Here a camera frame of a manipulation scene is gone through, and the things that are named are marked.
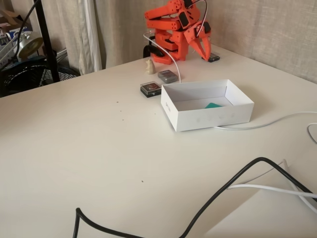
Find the orange gripper black servo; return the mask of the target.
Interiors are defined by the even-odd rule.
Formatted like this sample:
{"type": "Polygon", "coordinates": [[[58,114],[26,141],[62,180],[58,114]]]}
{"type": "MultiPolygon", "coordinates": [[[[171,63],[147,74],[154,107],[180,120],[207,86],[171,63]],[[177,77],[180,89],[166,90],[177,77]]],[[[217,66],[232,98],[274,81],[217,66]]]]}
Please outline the orange gripper black servo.
{"type": "Polygon", "coordinates": [[[190,42],[189,45],[205,60],[211,55],[210,34],[211,27],[206,21],[198,21],[184,32],[186,41],[190,42]],[[203,39],[203,45],[196,39],[203,39]]]}

